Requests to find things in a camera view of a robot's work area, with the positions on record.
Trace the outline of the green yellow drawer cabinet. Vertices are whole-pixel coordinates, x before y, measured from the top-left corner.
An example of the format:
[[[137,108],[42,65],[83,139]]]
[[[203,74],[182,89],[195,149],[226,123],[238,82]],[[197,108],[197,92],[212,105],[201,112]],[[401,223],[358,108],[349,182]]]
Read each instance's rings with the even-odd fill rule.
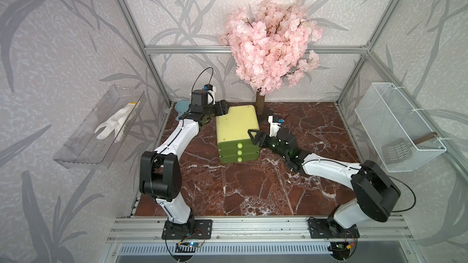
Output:
[[[257,160],[260,148],[254,145],[248,130],[259,130],[253,105],[230,107],[229,112],[216,117],[218,153],[221,164]]]

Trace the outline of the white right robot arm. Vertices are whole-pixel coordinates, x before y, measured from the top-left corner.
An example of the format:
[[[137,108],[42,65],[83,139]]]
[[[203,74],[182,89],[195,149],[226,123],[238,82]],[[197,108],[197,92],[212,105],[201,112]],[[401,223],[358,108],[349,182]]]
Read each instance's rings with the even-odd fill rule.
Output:
[[[254,129],[247,132],[253,144],[281,156],[291,171],[325,178],[354,192],[353,200],[338,206],[327,218],[330,232],[342,233],[368,219],[386,222],[401,196],[400,189],[373,161],[346,163],[300,149],[296,136],[287,128],[275,135]]]

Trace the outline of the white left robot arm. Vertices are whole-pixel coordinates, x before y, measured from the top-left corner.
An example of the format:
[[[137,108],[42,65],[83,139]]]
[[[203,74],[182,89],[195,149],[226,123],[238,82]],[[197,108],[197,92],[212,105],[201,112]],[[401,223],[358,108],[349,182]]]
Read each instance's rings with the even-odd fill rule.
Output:
[[[140,160],[140,192],[153,198],[165,211],[170,227],[189,233],[194,231],[195,218],[180,192],[179,158],[203,126],[228,113],[230,104],[217,101],[215,92],[213,85],[192,91],[189,109],[179,118],[173,133],[156,150],[144,152]]]

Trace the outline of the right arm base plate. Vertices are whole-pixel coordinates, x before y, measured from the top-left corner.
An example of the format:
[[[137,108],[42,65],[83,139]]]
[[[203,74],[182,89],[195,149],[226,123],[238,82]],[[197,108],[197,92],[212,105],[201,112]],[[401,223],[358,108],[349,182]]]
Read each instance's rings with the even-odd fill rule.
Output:
[[[312,239],[359,239],[360,234],[356,225],[345,229],[332,219],[318,219],[309,217],[308,230]]]

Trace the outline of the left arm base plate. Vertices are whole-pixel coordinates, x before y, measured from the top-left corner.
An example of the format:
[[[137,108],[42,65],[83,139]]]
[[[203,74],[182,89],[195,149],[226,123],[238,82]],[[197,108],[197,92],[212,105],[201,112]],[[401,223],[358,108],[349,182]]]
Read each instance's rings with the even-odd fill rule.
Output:
[[[213,220],[195,219],[186,224],[176,224],[167,220],[163,227],[163,240],[211,239]]]

